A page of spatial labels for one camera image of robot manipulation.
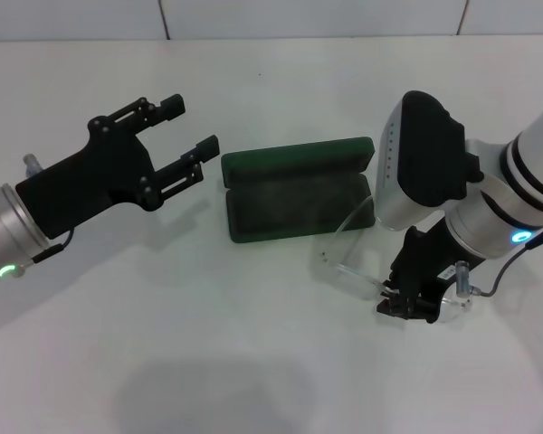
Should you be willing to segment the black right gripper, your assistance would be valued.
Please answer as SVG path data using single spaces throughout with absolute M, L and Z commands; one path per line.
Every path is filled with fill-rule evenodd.
M 387 285 L 380 291 L 378 314 L 433 324 L 440 315 L 440 300 L 455 277 L 440 278 L 449 267 L 465 261 L 471 269 L 484 258 L 466 250 L 451 234 L 445 219 L 429 231 L 411 226 L 393 261 Z

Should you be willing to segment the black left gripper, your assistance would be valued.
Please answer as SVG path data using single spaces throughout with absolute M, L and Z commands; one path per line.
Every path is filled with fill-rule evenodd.
M 175 162 L 155 172 L 137 134 L 186 113 L 181 95 L 155 104 L 139 98 L 88 124 L 90 138 L 77 153 L 19 183 L 15 190 L 50 240 L 119 203 L 145 206 L 142 178 L 151 181 L 160 203 L 204 180 L 202 164 L 220 155 L 217 136 L 202 140 Z

